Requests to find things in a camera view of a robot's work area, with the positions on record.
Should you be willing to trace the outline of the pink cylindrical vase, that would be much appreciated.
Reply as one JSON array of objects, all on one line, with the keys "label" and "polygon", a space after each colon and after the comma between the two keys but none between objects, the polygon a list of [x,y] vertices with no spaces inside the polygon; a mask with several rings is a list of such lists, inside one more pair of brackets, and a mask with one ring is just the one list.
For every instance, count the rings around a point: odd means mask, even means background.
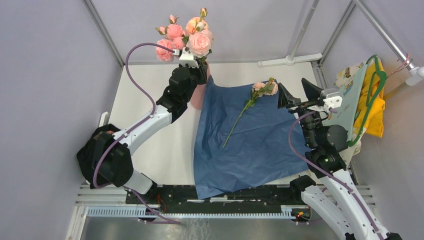
[{"label": "pink cylindrical vase", "polygon": [[197,85],[197,87],[195,88],[193,95],[190,99],[190,104],[196,110],[200,111],[203,108],[206,85],[207,85],[206,83],[201,84],[201,85]]}]

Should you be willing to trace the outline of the single pink flower stem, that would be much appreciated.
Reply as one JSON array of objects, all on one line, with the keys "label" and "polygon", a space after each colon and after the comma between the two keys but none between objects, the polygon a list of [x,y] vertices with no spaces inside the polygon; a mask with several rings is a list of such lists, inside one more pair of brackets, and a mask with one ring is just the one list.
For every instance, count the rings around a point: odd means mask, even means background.
[{"label": "single pink flower stem", "polygon": [[165,28],[166,37],[170,40],[176,49],[182,50],[186,44],[183,41],[185,37],[185,30],[179,24],[177,24],[178,17],[170,14],[169,25]]}]

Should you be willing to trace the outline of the blue flower wrapping paper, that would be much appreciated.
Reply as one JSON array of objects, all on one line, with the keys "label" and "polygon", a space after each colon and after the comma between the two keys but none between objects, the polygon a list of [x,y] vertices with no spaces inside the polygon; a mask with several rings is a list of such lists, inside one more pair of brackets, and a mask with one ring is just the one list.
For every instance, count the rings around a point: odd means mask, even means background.
[{"label": "blue flower wrapping paper", "polygon": [[262,96],[239,119],[252,85],[222,87],[210,78],[194,143],[193,172],[197,196],[210,198],[290,177],[308,169],[299,154],[308,151],[295,116],[278,108],[278,91]]}]

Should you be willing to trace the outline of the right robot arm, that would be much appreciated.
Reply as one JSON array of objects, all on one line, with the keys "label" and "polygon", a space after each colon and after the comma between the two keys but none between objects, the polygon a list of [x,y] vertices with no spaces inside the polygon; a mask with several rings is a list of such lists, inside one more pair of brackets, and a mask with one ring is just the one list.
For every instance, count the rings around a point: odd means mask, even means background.
[{"label": "right robot arm", "polygon": [[342,94],[336,89],[322,89],[305,78],[301,84],[307,101],[290,94],[279,83],[278,107],[290,114],[298,114],[291,125],[300,126],[305,146],[311,150],[304,154],[293,152],[304,160],[334,200],[328,199],[316,182],[308,175],[290,182],[289,199],[295,204],[310,206],[331,227],[341,240],[399,240],[398,233],[389,231],[376,218],[359,193],[340,152],[348,147],[347,130],[338,124],[323,125],[321,113],[336,113],[342,105]]}]

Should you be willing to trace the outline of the pink artificial flower bunch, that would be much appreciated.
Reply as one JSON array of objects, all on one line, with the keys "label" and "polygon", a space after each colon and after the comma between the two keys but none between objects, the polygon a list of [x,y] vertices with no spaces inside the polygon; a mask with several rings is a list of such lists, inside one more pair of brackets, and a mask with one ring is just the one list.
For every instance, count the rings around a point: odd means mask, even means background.
[{"label": "pink artificial flower bunch", "polygon": [[188,37],[186,46],[190,52],[202,62],[205,62],[207,56],[212,52],[214,36],[211,31],[204,29],[197,31]]}]

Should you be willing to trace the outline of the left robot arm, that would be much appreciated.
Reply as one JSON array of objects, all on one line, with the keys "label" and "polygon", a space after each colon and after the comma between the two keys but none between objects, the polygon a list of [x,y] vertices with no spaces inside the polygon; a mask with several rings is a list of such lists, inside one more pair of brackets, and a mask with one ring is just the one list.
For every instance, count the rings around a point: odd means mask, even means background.
[{"label": "left robot arm", "polygon": [[140,120],[122,130],[101,130],[96,135],[91,180],[94,188],[126,187],[138,192],[137,196],[145,204],[156,200],[154,181],[134,169],[132,155],[156,132],[183,115],[197,86],[207,82],[207,72],[208,65],[200,60],[180,64],[172,71],[162,96]]}]

